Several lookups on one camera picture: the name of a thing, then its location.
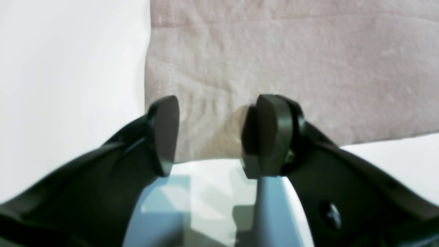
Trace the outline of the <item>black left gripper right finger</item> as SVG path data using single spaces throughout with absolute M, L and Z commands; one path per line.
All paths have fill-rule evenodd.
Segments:
M 438 206 L 340 149 L 294 100 L 259 95 L 241 142 L 248 178 L 286 178 L 295 189 L 315 246 L 438 246 Z

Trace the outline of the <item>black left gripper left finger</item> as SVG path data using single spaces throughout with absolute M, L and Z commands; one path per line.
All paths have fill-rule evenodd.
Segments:
M 62 165 L 1 204 L 1 239 L 24 247 L 120 247 L 145 187 L 169 176 L 180 108 L 176 96 L 101 147 Z

